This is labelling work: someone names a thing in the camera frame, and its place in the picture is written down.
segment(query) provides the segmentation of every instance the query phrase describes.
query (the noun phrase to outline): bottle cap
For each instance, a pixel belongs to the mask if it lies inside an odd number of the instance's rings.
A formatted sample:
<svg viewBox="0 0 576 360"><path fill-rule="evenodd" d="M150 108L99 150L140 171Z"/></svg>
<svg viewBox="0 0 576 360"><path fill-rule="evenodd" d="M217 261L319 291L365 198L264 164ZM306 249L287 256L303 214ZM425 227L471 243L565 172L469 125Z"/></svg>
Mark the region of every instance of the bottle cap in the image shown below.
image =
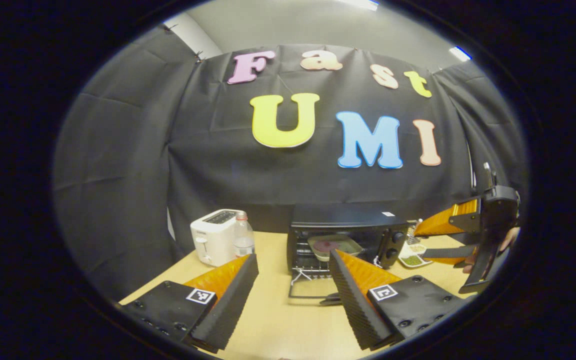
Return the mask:
<svg viewBox="0 0 576 360"><path fill-rule="evenodd" d="M237 220L247 220L247 219L248 219L248 215L246 214L246 211L243 211L243 210L237 211Z"/></svg>

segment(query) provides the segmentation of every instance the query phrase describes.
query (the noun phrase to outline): screw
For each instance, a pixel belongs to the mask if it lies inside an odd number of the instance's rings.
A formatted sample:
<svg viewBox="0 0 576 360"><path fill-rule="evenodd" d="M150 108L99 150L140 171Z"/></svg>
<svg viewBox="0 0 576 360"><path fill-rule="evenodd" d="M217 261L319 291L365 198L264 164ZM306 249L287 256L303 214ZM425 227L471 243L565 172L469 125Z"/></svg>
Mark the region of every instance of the screw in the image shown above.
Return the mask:
<svg viewBox="0 0 576 360"><path fill-rule="evenodd" d="M178 323L178 322L174 323L174 328L175 328L176 330L181 330L181 331L186 331L186 330L188 330L188 328L186 327L186 324Z"/></svg>

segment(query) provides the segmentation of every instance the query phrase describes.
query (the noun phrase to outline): orange plastic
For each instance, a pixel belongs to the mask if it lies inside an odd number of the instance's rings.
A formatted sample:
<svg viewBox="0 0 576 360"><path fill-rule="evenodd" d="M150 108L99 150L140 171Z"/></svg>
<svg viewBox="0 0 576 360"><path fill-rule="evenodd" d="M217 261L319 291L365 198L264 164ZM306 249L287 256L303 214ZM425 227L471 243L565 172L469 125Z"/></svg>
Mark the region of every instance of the orange plastic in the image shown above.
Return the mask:
<svg viewBox="0 0 576 360"><path fill-rule="evenodd" d="M478 199L455 203L452 207L438 212L422 221L415 229L416 237L425 237L428 235L447 235L463 233L464 230L450 224L450 217L455 215L473 214L477 212Z"/></svg>
<svg viewBox="0 0 576 360"><path fill-rule="evenodd" d="M349 253L339 250L337 250L337 253L345 264L345 267L350 271L352 280L357 284L357 287L359 287L359 290L361 290L361 293L368 303L370 303L370 300L368 300L368 290L402 280L399 276L393 275L388 271L379 268L370 262L352 256Z"/></svg>
<svg viewBox="0 0 576 360"><path fill-rule="evenodd" d="M183 283L188 287L215 292L217 304L250 255L245 255Z"/></svg>

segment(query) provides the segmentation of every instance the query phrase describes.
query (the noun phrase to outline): black fabric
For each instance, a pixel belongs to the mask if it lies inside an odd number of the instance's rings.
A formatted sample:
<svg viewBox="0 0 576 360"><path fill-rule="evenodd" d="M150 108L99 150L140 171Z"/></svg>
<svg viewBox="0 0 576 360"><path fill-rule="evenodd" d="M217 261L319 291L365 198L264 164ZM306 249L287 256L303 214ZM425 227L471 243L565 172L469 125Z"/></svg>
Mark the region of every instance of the black fabric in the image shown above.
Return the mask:
<svg viewBox="0 0 576 360"><path fill-rule="evenodd" d="M267 50L276 57L256 80L227 84L233 57ZM311 50L333 52L343 68L302 68L302 54ZM392 70L398 89L375 82L372 64ZM406 71L426 79L431 98L414 91ZM297 104L290 97L303 92L320 97L313 137L295 148L257 142L250 100L281 95L277 126L291 130ZM358 168L341 168L344 133L336 113L343 111L361 114L371 132L381 116L398 119L403 166L362 159ZM435 125L439 166L419 160L416 119ZM329 45L250 48L198 63L176 35L155 29L110 59L73 103L55 151L55 209L74 260L103 294L121 300L194 250L190 223L220 208L245 210L254 230L278 233L304 203L380 202L403 219L433 215L471 196L467 144L480 190L484 161L501 184L523 189L517 119L470 63L432 74Z"/></svg>
<svg viewBox="0 0 576 360"><path fill-rule="evenodd" d="M524 210L530 195L530 164L522 123L534 119L518 118L492 80L471 61L443 69L434 78L448 94L466 132L477 191L486 190L482 164L488 162L499 185L519 192Z"/></svg>
<svg viewBox="0 0 576 360"><path fill-rule="evenodd" d="M256 80L227 84L236 64L233 57L268 50L276 56ZM302 53L310 50L331 51L343 68L302 68ZM398 89L377 84L372 64L393 71ZM434 75L391 57L330 45L249 48L205 60L189 80L169 139L169 208L178 241L192 250L188 224L219 208L245 210L255 230L280 233L288 230L291 209L299 203L384 202L404 219L428 217L471 196L467 142L480 190L485 161L500 184L510 177L510 186L521 189L526 169L517 119L494 84L475 70L466 63ZM426 79L431 98L413 90L406 71ZM250 100L281 95L277 126L291 130L297 125L297 104L290 96L302 92L320 96L313 137L295 148L258 143L251 130ZM398 119L403 167L370 167L365 161L359 168L338 166L344 134L336 113L342 111L361 114L371 131L381 116ZM419 161L416 119L435 125L439 166Z"/></svg>
<svg viewBox="0 0 576 360"><path fill-rule="evenodd" d="M55 212L91 283L119 301L185 253L168 231L166 139L194 53L154 29L128 44L75 99L55 149Z"/></svg>

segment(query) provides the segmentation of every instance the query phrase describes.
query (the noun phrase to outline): blue letter m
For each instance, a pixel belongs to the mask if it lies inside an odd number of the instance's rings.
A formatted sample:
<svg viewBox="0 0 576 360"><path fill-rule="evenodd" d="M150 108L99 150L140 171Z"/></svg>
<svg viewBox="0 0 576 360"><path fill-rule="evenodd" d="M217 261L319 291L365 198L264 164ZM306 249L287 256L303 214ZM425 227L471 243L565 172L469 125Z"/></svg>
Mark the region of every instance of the blue letter m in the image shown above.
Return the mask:
<svg viewBox="0 0 576 360"><path fill-rule="evenodd" d="M374 132L370 132L366 122L357 112L341 111L336 114L336 118L343 124L343 156L339 157L337 162L340 167L362 166L362 160L357 156L357 146L370 167L375 164L379 149L381 149L378 161L380 167L398 169L403 166L397 140L400 121L396 118L380 117Z"/></svg>

